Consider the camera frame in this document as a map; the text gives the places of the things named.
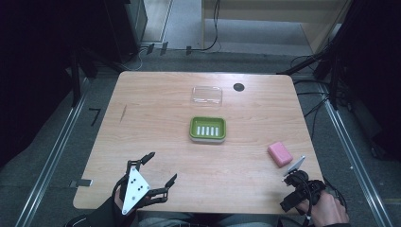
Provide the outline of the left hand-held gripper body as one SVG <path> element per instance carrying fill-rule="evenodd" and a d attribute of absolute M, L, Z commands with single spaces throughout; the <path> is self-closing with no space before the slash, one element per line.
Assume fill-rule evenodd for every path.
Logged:
<path fill-rule="evenodd" d="M 125 175 L 114 187 L 113 199 L 117 189 L 120 189 L 120 199 L 123 201 L 122 214 L 127 216 L 138 207 L 140 200 L 149 192 L 150 186 L 139 170 L 131 167 L 127 168 Z"/>

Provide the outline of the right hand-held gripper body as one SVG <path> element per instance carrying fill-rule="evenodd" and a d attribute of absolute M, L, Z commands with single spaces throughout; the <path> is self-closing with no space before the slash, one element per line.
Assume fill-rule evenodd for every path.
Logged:
<path fill-rule="evenodd" d="M 308 200 L 310 205 L 315 205 L 320 199 L 321 192 L 326 185 L 320 180 L 310 180 L 308 174 L 301 170 L 305 156 L 290 166 L 284 175 L 283 182 L 294 187 L 294 191 L 288 194 L 280 202 L 281 208 L 288 212 L 302 201 Z"/>

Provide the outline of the pink soap bar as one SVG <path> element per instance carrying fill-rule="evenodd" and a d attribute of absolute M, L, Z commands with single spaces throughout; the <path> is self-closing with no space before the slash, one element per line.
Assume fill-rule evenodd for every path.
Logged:
<path fill-rule="evenodd" d="M 286 166 L 293 160 L 292 155 L 281 142 L 269 145 L 268 154 L 279 167 Z"/>

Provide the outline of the person's left hand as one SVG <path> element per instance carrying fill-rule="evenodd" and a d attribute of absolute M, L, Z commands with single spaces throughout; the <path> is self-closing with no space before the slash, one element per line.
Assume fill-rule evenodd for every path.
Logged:
<path fill-rule="evenodd" d="M 123 208 L 123 201 L 120 199 L 120 189 L 117 189 L 114 194 L 114 203 L 117 205 L 119 210 Z"/>

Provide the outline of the person's right hand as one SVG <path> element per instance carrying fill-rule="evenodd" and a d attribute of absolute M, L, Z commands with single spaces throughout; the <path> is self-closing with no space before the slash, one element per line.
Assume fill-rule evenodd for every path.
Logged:
<path fill-rule="evenodd" d="M 321 192 L 318 203 L 312 206 L 311 219 L 315 227 L 351 227 L 345 207 L 326 191 Z"/>

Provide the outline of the green soap dish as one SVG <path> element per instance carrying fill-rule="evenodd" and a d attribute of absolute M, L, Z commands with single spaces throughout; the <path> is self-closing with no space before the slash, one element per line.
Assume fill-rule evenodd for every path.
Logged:
<path fill-rule="evenodd" d="M 189 137 L 199 143 L 223 143 L 226 121 L 221 117 L 194 116 L 190 121 Z"/>

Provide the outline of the clear plastic lid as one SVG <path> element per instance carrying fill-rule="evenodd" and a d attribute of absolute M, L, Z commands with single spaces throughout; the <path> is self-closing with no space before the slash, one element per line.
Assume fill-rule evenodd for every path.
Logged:
<path fill-rule="evenodd" d="M 192 89 L 191 102 L 201 106 L 220 106 L 222 89 L 217 86 L 195 86 Z"/>

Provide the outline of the black metal stand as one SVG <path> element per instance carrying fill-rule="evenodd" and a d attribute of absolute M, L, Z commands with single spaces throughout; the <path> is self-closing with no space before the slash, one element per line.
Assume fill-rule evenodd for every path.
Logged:
<path fill-rule="evenodd" d="M 117 63 L 107 60 L 106 58 L 102 57 L 89 48 L 71 49 L 69 52 L 69 61 L 71 68 L 73 107 L 78 106 L 78 102 L 82 97 L 79 70 L 82 70 L 87 78 L 94 78 L 97 75 L 97 69 L 94 65 L 94 62 L 100 61 L 118 74 L 124 71 L 122 66 L 119 66 Z"/>

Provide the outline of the black tripod stand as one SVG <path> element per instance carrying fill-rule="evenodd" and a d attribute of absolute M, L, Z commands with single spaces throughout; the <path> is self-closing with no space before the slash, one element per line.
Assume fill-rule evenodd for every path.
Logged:
<path fill-rule="evenodd" d="M 330 81 L 328 85 L 328 100 L 332 107 L 337 110 L 338 102 L 337 102 L 337 90 L 340 80 L 340 46 L 342 40 L 344 38 L 344 34 L 341 31 L 338 31 L 334 38 L 328 42 L 328 44 L 317 54 L 313 54 L 307 57 L 304 61 L 295 64 L 294 66 L 290 66 L 289 69 L 277 72 L 277 75 L 288 75 L 291 76 L 296 72 L 310 66 L 313 63 L 317 63 L 318 66 L 313 71 L 313 76 L 316 79 L 324 79 L 327 76 L 330 76 Z"/>

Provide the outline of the dark cabinet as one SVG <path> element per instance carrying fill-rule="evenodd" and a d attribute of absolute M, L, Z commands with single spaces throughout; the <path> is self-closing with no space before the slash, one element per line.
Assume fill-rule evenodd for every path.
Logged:
<path fill-rule="evenodd" d="M 148 23 L 144 0 L 104 0 L 113 34 L 113 59 L 124 61 L 139 53 Z"/>

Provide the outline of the light wooden furniture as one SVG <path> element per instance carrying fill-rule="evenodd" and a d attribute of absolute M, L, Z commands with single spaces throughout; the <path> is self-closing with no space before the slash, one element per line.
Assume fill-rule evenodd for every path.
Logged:
<path fill-rule="evenodd" d="M 313 53 L 324 49 L 353 0 L 220 0 L 219 17 L 228 20 L 300 23 Z"/>

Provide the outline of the metal floor rail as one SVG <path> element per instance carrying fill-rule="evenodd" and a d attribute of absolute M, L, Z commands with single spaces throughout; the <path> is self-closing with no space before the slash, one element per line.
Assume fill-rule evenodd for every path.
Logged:
<path fill-rule="evenodd" d="M 354 142 L 346 129 L 340 113 L 334 109 L 330 101 L 323 97 L 323 104 L 331 119 L 334 129 L 340 139 L 345 154 L 350 162 L 358 184 L 361 187 L 362 193 L 370 207 L 370 210 L 375 218 L 378 227 L 394 227 L 392 219 L 385 207 L 384 201 L 379 196 L 379 193 L 371 180 L 365 165 L 360 159 Z"/>
<path fill-rule="evenodd" d="M 36 183 L 34 184 L 28 195 L 25 206 L 14 227 L 29 227 L 33 218 L 35 217 L 35 214 L 39 208 L 39 205 L 42 202 L 45 191 L 50 184 L 51 178 L 53 177 L 53 174 L 60 161 L 61 155 L 63 154 L 64 148 L 69 140 L 72 130 L 76 125 L 90 86 L 91 81 L 89 79 L 84 79 L 82 81 L 80 89 L 81 97 L 78 99 L 78 103 L 76 104 L 76 106 L 72 107 L 69 111 L 69 114 L 61 128 L 61 132 L 59 133 L 57 140 L 46 159 L 44 167 Z"/>

